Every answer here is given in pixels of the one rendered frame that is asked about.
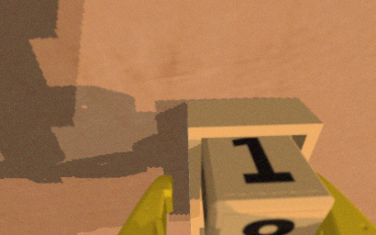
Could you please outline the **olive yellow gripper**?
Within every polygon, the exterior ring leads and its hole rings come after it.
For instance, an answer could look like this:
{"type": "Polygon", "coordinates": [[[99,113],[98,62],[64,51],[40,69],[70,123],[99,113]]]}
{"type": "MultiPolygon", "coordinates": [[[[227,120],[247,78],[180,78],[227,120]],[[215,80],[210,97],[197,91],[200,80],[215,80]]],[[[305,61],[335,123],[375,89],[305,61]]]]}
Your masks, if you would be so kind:
{"type": "MultiPolygon", "coordinates": [[[[315,235],[376,235],[376,226],[326,178],[317,175],[335,201],[315,235]]],[[[172,176],[161,175],[149,186],[117,235],[166,235],[167,213],[172,211],[172,176]]]]}

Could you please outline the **tan number cube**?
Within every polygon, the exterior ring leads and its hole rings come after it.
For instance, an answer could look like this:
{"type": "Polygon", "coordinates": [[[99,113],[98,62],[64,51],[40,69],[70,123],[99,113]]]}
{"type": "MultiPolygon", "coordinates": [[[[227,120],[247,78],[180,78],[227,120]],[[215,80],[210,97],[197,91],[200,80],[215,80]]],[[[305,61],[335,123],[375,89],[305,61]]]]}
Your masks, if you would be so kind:
{"type": "Polygon", "coordinates": [[[315,235],[335,201],[290,135],[202,138],[205,235],[315,235]]]}

